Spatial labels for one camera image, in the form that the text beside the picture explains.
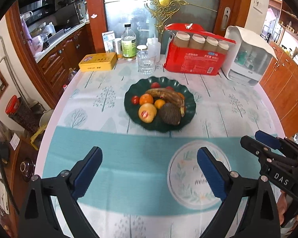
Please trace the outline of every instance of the bottle label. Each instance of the bottle label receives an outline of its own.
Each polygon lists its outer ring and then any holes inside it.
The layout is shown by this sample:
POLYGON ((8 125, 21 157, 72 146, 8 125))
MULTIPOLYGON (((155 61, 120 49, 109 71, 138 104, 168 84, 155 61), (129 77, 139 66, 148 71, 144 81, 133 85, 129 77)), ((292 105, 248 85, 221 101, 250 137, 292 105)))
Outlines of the bottle label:
POLYGON ((137 54, 136 39, 121 41, 124 57, 134 57, 137 54))

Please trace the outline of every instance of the circular plate pattern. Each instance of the circular plate pattern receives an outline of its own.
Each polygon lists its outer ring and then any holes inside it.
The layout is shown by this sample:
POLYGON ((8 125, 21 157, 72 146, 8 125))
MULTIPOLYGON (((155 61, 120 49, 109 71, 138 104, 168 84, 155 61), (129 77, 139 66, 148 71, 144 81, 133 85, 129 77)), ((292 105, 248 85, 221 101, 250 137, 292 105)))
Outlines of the circular plate pattern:
POLYGON ((167 174, 169 190, 181 205, 197 210, 210 209, 220 202, 216 198, 197 162, 199 148, 207 147, 216 160, 230 171, 231 166, 223 151, 213 143, 194 140, 182 146, 172 157, 167 174))
POLYGON ((149 77, 148 79, 141 79, 136 84, 130 86, 129 90, 125 94, 124 100, 125 110, 129 117, 137 124, 141 125, 143 128, 150 131, 168 132, 182 129, 187 125, 194 117, 196 110, 196 103, 194 101, 194 96, 189 92, 186 86, 181 85, 176 80, 169 80, 166 77, 149 77), (176 92, 180 92, 184 95, 184 102, 186 106, 186 112, 184 117, 181 118, 180 124, 177 126, 169 125, 164 123, 159 114, 153 119, 151 123, 145 123, 138 117, 138 111, 140 105, 133 105, 131 103, 131 98, 133 96, 141 97, 145 92, 150 89, 152 83, 158 82, 161 87, 173 87, 176 92))

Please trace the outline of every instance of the glass tumbler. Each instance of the glass tumbler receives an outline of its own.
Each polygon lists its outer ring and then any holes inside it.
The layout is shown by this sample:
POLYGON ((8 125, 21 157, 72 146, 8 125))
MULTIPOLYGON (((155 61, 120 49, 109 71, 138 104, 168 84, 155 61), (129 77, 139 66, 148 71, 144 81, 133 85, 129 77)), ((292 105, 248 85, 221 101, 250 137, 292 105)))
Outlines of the glass tumbler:
POLYGON ((138 72, 142 74, 151 74, 155 70, 155 56, 149 57, 148 51, 139 51, 137 53, 138 72))

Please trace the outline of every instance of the banana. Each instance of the banana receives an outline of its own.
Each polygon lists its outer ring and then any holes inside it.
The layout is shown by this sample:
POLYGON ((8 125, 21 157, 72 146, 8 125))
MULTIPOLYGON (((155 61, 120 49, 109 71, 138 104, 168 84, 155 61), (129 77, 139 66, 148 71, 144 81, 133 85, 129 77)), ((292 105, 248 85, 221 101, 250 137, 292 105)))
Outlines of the banana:
POLYGON ((174 104, 180 108, 181 116, 184 116, 184 100, 179 94, 173 90, 169 90, 163 87, 152 88, 146 91, 147 94, 150 94, 152 97, 159 97, 168 100, 170 103, 174 104))

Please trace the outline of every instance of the red fruit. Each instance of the red fruit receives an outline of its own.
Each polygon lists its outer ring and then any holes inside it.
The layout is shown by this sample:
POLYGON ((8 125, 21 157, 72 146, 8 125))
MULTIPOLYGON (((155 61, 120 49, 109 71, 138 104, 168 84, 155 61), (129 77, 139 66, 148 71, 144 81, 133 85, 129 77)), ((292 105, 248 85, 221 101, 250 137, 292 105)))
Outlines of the red fruit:
POLYGON ((132 102, 134 105, 139 104, 139 97, 138 97, 138 96, 133 96, 133 97, 131 98, 131 102, 132 102))
POLYGON ((160 84, 158 82, 154 82, 153 84, 151 84, 150 88, 157 88, 157 87, 161 87, 160 84))

